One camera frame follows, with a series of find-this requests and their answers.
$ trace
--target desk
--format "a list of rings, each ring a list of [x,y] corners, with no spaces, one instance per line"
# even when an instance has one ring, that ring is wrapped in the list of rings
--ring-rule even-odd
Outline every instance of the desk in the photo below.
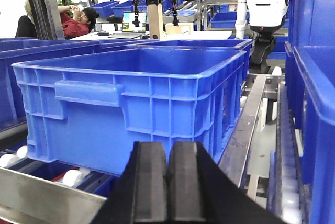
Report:
[[[166,35],[161,40],[225,40],[232,34],[232,31],[193,31],[192,34]],[[107,36],[98,36],[97,32],[72,38],[71,40],[114,40]]]

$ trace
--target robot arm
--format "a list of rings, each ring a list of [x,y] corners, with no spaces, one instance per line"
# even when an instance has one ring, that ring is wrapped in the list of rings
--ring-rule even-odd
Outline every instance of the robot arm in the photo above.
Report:
[[[276,44],[273,35],[285,24],[288,0],[238,0],[235,27],[236,37],[239,39],[244,36],[247,7],[250,29],[259,34],[255,38],[250,63],[258,69],[260,67],[261,73],[265,73],[266,57]]]
[[[244,38],[244,30],[247,26],[247,0],[237,0],[237,17],[235,22],[236,38]]]

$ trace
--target metal rail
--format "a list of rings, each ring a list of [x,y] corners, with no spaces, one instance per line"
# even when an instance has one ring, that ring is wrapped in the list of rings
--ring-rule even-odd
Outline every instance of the metal rail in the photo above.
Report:
[[[89,223],[105,197],[0,168],[0,218],[14,223]]]
[[[266,79],[267,76],[262,74],[255,78],[240,119],[218,163],[221,170],[239,188],[244,187],[250,144],[258,119]]]

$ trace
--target person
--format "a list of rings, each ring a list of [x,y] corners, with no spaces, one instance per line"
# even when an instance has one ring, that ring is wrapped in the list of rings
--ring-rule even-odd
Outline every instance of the person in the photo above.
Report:
[[[92,8],[84,8],[82,11],[75,5],[58,6],[65,38],[74,38],[86,35],[92,31],[99,13]],[[73,11],[71,18],[66,11]]]
[[[25,2],[25,10],[27,15],[19,18],[15,37],[37,37],[29,0],[26,0]]]

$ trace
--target blue plastic crate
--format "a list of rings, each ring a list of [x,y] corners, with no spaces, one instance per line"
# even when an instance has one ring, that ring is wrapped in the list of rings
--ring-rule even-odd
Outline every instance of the blue plastic crate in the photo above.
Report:
[[[248,75],[249,68],[249,58],[250,58],[250,48],[252,45],[252,40],[169,40],[169,41],[154,41],[154,42],[144,42],[137,47],[155,46],[155,47],[176,47],[178,48],[206,48],[206,47],[225,47],[229,49],[244,50],[244,65],[243,65],[243,75],[242,80],[244,80]]]
[[[92,5],[90,8],[95,9],[99,13],[100,17],[108,17],[114,13],[112,7],[118,4],[119,1],[108,1]]]
[[[286,74],[287,96],[289,108],[296,118],[295,127],[302,127],[302,97],[304,89],[302,77],[294,60],[291,46],[299,45],[334,45],[335,12],[334,0],[289,0],[289,33],[286,44]]]
[[[335,0],[289,0],[288,41],[298,45],[334,45]]]
[[[122,17],[125,11],[134,11],[134,5],[132,0],[128,0],[112,7],[112,10],[116,17]],[[147,11],[145,0],[139,1],[138,11]]]
[[[134,141],[201,141],[218,161],[244,51],[132,49],[15,63],[28,156],[121,174]]]
[[[285,50],[285,42],[287,41],[287,37],[276,37],[276,46],[273,51],[267,56],[268,59],[278,59],[285,60],[286,59],[286,50]]]
[[[78,42],[68,40],[16,40],[0,46],[0,124],[24,117],[22,93],[16,84],[10,66],[15,62],[88,54],[96,50],[98,41]]]
[[[219,12],[213,15],[210,20],[212,28],[235,28],[235,22],[237,18],[237,12]]]
[[[138,6],[138,9],[141,11],[147,11],[148,7],[146,4],[146,0],[140,0],[141,5]],[[179,6],[184,3],[184,0],[176,0],[176,5]],[[163,12],[167,11],[168,9],[172,8],[171,0],[162,0],[162,10]]]
[[[335,223],[335,46],[292,48],[303,79],[302,175],[311,189],[310,224]]]

